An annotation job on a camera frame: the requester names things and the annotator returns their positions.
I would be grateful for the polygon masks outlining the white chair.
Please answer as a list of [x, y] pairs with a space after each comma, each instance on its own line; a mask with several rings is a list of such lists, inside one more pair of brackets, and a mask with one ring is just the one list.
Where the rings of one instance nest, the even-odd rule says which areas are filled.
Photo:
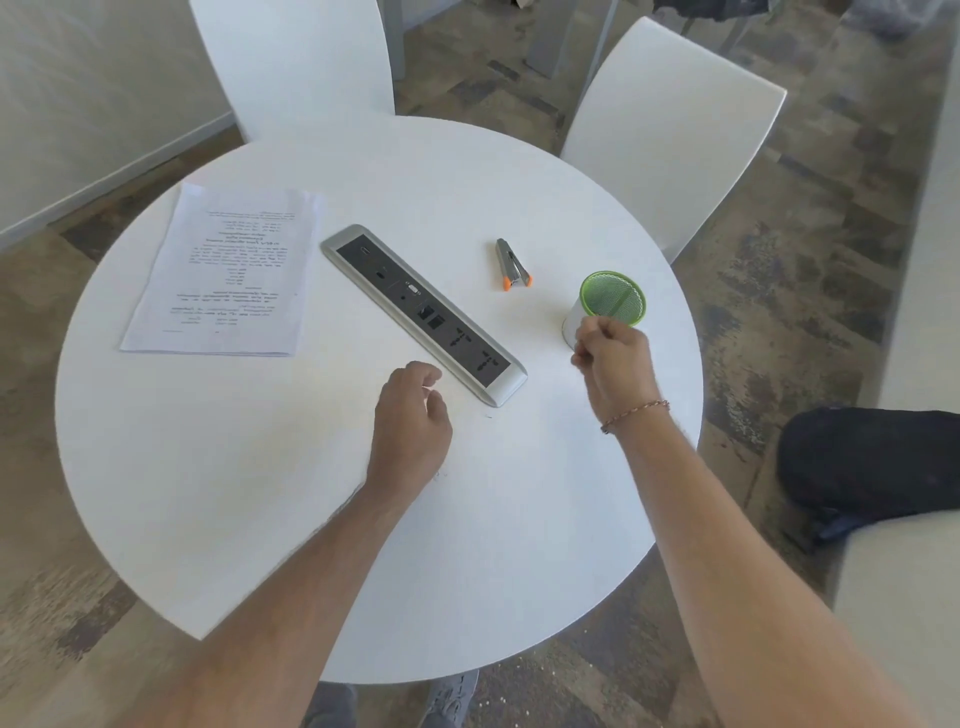
[[642, 17], [585, 88], [559, 155], [618, 200], [673, 263], [761, 151], [786, 97]]
[[245, 142], [396, 114], [378, 0], [188, 0]]

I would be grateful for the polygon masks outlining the grey stapler with orange tips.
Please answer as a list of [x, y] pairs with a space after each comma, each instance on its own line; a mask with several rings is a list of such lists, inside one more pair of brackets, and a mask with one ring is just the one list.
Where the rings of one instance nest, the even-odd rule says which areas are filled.
[[533, 278], [522, 265], [510, 244], [505, 239], [498, 238], [495, 247], [501, 268], [504, 291], [508, 292], [519, 285], [531, 287]]

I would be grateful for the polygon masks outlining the grey metal table leg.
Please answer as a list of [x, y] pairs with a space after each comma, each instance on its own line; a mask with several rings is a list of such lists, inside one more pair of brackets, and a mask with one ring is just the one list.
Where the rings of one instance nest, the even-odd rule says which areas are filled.
[[403, 0], [381, 0], [381, 13], [385, 31], [391, 78], [402, 81], [406, 74], [404, 50]]
[[579, 0], [536, 0], [536, 19], [526, 67], [552, 79], [560, 67]]

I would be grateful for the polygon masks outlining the black bag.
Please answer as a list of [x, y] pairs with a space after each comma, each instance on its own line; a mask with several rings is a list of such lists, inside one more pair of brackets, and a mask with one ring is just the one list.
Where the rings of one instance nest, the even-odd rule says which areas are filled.
[[781, 431], [775, 474], [813, 551], [886, 520], [960, 509], [960, 414], [819, 407]]

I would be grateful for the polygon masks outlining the grey shoe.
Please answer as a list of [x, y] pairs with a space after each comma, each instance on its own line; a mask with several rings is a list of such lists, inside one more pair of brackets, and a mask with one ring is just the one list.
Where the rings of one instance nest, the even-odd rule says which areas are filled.
[[433, 681], [418, 728], [463, 728], [478, 678], [474, 669]]

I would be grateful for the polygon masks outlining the printed white paper sheets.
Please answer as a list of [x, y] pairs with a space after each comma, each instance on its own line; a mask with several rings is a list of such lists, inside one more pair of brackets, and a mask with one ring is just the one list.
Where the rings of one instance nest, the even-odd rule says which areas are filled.
[[124, 353], [291, 358], [324, 198], [184, 182]]

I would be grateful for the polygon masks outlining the person's right forearm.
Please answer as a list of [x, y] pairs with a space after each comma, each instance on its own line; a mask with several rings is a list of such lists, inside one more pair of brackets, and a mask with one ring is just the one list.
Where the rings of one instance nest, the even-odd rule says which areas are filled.
[[752, 526], [667, 411], [613, 435], [725, 728], [929, 728]]

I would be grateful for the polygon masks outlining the person's left hand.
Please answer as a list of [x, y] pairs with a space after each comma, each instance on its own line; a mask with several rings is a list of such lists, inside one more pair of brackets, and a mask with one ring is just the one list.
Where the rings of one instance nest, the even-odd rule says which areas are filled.
[[409, 507], [444, 464], [453, 429], [435, 386], [431, 392], [386, 392], [386, 383], [374, 410], [365, 484]]

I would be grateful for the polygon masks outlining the grey trouser leg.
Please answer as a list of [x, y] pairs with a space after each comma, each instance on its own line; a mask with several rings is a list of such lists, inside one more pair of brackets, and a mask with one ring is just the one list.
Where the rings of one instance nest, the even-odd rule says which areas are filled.
[[355, 685], [320, 681], [298, 728], [356, 728]]

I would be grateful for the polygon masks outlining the white bench seat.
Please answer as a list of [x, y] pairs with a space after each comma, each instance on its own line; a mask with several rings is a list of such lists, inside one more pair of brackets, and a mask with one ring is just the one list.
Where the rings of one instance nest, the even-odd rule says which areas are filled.
[[936, 728], [960, 728], [960, 510], [888, 519], [845, 541], [832, 608]]

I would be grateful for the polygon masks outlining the green mesh pen cup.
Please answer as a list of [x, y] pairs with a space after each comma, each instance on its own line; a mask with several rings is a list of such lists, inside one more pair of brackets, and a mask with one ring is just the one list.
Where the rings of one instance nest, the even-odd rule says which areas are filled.
[[577, 347], [577, 331], [587, 317], [607, 317], [628, 327], [642, 321], [647, 310], [642, 289], [628, 276], [614, 271], [589, 274], [564, 319], [561, 335], [571, 350]]

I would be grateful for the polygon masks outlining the silver tabletop power socket strip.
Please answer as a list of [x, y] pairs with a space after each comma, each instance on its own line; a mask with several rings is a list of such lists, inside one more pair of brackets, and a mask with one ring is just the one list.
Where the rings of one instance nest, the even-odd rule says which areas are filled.
[[350, 224], [318, 247], [485, 405], [503, 407], [527, 382], [516, 357], [364, 225]]

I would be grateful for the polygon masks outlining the person's right hand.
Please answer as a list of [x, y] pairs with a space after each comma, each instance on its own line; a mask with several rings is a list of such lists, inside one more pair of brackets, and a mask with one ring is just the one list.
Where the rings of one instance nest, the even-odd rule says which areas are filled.
[[634, 416], [670, 409], [656, 380], [649, 340], [636, 328], [627, 325], [627, 350], [617, 360], [577, 370], [605, 434], [617, 433]]

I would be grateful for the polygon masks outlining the person's left forearm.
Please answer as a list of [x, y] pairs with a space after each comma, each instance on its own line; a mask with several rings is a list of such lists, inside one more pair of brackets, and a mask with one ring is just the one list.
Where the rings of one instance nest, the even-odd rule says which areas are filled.
[[429, 480], [366, 480], [114, 728], [298, 728], [372, 566]]

